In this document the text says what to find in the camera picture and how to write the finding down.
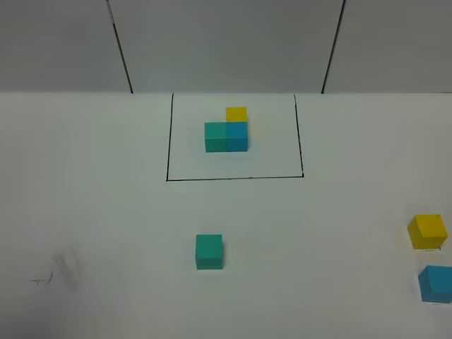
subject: white table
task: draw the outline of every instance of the white table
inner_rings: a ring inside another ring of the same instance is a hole
[[[170,94],[0,102],[1,337],[450,338],[417,274],[451,240],[406,231],[452,232],[450,95],[297,95],[304,178],[205,182],[165,181]]]

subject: block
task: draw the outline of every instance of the block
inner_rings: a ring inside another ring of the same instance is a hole
[[[206,122],[204,124],[206,152],[226,152],[226,123]]]
[[[438,249],[448,237],[441,216],[415,215],[408,225],[414,249]]]
[[[227,122],[248,122],[246,115],[246,107],[227,107],[226,108]]]
[[[221,234],[196,235],[196,268],[198,270],[223,269],[223,243]]]
[[[426,266],[418,279],[423,302],[452,302],[452,267]]]
[[[246,152],[248,150],[248,123],[226,123],[226,149],[228,152]]]

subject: yellow cube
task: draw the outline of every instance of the yellow cube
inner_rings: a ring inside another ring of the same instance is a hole
[[[414,249],[438,249],[448,237],[439,214],[415,215],[408,225]]]
[[[227,122],[247,122],[246,107],[227,107],[226,108]]]

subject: cube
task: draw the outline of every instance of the cube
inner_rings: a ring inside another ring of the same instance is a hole
[[[204,124],[206,152],[226,152],[226,123],[206,122]]]
[[[248,122],[246,116],[246,107],[227,107],[226,108],[227,122]]]
[[[440,215],[415,215],[408,233],[414,249],[438,249],[448,237]]]
[[[223,269],[223,243],[221,234],[196,235],[195,262],[198,270]]]
[[[423,302],[452,302],[452,267],[426,266],[418,279]]]
[[[248,150],[248,123],[228,122],[226,124],[226,149],[228,152]]]

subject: white surface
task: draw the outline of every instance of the white surface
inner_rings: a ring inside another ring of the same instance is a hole
[[[206,153],[204,123],[246,107],[248,152]],[[293,95],[174,95],[168,179],[300,177]]]
[[[348,0],[326,93],[452,92],[452,2]]]
[[[165,182],[170,95],[0,101],[2,338],[450,338],[417,274],[451,240],[406,227],[451,230],[451,96],[298,95],[305,178],[212,182]]]
[[[129,92],[105,0],[3,0],[0,90]]]
[[[134,92],[321,92],[342,0],[111,0]]]

